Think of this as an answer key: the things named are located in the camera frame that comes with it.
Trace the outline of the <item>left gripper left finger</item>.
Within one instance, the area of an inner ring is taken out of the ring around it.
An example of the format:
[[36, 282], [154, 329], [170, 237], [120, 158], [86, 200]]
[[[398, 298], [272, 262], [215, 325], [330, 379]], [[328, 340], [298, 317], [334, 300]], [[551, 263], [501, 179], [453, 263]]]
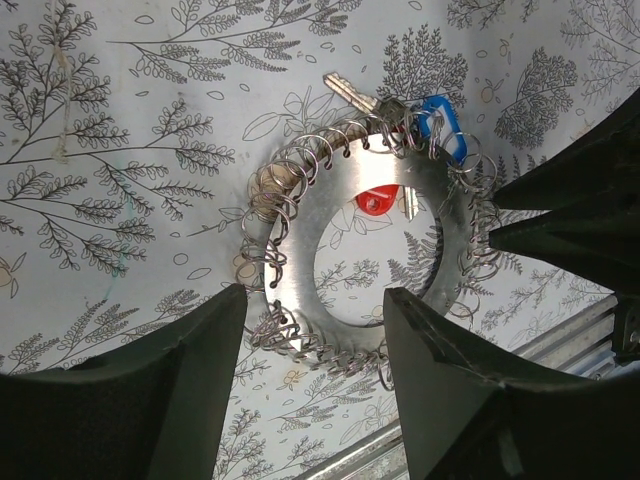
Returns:
[[247, 312], [238, 284], [69, 369], [1, 379], [5, 479], [209, 479]]

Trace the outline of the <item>key with blue tag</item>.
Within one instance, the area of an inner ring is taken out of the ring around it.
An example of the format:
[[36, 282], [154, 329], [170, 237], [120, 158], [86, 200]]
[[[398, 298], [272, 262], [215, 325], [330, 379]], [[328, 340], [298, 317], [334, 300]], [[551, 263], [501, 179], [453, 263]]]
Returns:
[[336, 72], [324, 74], [323, 82], [375, 124], [397, 153], [426, 147], [428, 156], [436, 159], [442, 148], [452, 157], [450, 165], [464, 165], [467, 144], [454, 109], [445, 97], [428, 96], [408, 105], [394, 97], [379, 99], [360, 93]]

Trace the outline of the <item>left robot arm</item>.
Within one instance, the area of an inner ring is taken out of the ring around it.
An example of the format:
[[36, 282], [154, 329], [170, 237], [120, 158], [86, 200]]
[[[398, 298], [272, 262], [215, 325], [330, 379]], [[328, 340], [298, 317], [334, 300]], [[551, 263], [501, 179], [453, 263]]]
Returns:
[[[631, 449], [601, 449], [595, 430], [629, 437], [639, 379], [605, 384], [539, 366], [450, 322], [458, 281], [491, 255], [544, 260], [599, 282], [616, 319], [639, 305], [639, 99], [551, 160], [482, 196], [431, 138], [338, 132], [288, 181], [263, 185], [251, 212], [276, 237], [258, 245], [275, 269], [269, 320], [253, 336], [332, 373], [354, 373], [388, 345], [409, 462], [428, 479], [637, 478]], [[438, 208], [443, 252], [422, 296], [393, 288], [371, 332], [329, 318], [315, 297], [314, 248], [334, 206], [366, 189], [424, 189]], [[70, 369], [1, 379], [5, 479], [208, 479], [213, 475], [247, 289], [233, 284], [180, 319]]]

